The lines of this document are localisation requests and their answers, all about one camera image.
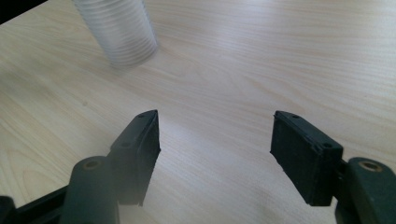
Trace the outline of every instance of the translucent cup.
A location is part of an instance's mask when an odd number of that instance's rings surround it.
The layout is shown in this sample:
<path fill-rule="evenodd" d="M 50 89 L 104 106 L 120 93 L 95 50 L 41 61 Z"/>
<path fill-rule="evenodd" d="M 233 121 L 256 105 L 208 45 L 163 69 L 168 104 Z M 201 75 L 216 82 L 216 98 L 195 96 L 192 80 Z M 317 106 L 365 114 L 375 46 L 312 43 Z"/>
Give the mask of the translucent cup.
<path fill-rule="evenodd" d="M 116 67 L 143 63 L 158 44 L 142 0 L 74 0 L 105 55 Z"/>

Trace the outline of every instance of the dark background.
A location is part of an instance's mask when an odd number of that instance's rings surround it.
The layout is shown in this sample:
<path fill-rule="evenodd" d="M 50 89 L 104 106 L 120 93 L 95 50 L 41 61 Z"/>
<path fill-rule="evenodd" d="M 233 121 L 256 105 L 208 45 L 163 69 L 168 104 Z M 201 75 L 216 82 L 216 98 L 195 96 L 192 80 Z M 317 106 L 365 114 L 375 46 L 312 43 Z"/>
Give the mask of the dark background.
<path fill-rule="evenodd" d="M 44 2 L 47 0 L 0 0 L 0 24 Z"/>

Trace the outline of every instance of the tabletop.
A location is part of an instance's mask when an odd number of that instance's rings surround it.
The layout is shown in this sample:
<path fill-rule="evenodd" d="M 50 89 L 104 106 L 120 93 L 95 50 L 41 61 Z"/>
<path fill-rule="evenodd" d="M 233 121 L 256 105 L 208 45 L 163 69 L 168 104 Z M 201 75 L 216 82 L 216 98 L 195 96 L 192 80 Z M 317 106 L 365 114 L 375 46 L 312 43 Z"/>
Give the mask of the tabletop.
<path fill-rule="evenodd" d="M 0 26 L 0 194 L 17 206 L 158 109 L 160 154 L 122 223 L 335 223 L 270 154 L 277 110 L 396 170 L 396 2 L 147 0 L 157 53 L 110 66 L 72 1 Z"/>

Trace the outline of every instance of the table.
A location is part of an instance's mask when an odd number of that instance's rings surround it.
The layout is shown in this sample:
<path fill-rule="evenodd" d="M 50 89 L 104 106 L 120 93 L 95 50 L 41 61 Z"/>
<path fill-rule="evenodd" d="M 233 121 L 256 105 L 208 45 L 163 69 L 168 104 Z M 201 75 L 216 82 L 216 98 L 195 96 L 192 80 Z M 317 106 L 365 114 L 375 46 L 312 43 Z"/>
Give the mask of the table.
<path fill-rule="evenodd" d="M 122 223 L 335 223 L 269 153 L 276 110 L 396 170 L 396 2 L 147 0 L 160 47 L 115 69 L 72 1 L 0 26 L 0 193 L 16 205 L 158 109 L 162 153 Z"/>

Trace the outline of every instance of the cup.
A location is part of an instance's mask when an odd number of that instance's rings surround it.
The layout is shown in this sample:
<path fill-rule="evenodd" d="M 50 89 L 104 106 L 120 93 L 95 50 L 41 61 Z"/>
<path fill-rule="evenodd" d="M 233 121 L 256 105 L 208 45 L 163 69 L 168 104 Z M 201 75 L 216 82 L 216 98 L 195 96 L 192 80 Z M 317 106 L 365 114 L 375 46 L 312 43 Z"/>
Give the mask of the cup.
<path fill-rule="evenodd" d="M 142 0 L 74 0 L 81 17 L 115 67 L 150 58 L 158 44 Z"/>

